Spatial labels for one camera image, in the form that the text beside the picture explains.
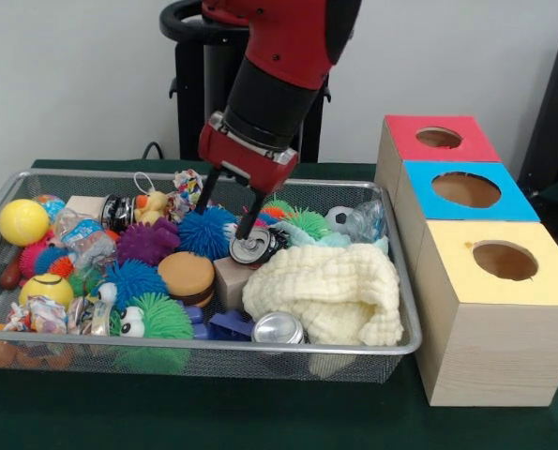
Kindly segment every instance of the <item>wire mesh basket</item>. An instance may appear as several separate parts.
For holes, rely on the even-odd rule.
[[[173,190],[173,176],[150,174],[156,188]],[[0,190],[0,209],[20,198],[53,194],[67,201],[72,195],[103,197],[137,195],[128,172],[29,170],[11,177]],[[252,193],[232,180],[220,179],[213,200],[240,214]],[[0,332],[0,367],[107,373],[158,373],[222,378],[329,380],[383,383],[404,354],[421,341],[415,302],[408,279],[397,226],[386,192],[372,183],[289,180],[278,197],[321,214],[336,205],[354,207],[380,199],[385,205],[390,257],[400,275],[400,316],[404,327],[397,346],[328,346],[261,344],[215,340],[92,337]],[[0,275],[17,249],[0,238]],[[0,287],[0,323],[6,321],[18,291]],[[206,319],[220,312],[217,298],[204,309]]]

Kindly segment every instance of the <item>plastic bottle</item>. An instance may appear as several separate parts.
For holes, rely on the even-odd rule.
[[[345,220],[354,243],[374,244],[385,235],[383,205],[378,200],[359,204]]]
[[[93,217],[64,208],[55,218],[55,236],[76,255],[74,266],[103,268],[115,259],[116,244]]]

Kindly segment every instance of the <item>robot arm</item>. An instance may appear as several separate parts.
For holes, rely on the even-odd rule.
[[[249,22],[246,56],[226,110],[202,130],[199,154],[212,164],[197,205],[202,211],[221,172],[249,186],[256,200],[241,220],[247,238],[267,194],[280,188],[297,162],[289,143],[329,69],[337,64],[361,0],[204,0]]]

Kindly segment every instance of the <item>toy hamburger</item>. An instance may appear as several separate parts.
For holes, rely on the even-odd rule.
[[[214,295],[214,265],[207,258],[180,251],[164,258],[158,273],[170,296],[186,307],[203,308]]]

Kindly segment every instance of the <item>stacked boxes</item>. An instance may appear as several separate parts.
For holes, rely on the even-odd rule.
[[[433,406],[546,406],[558,386],[558,247],[470,117],[385,119],[390,194]]]

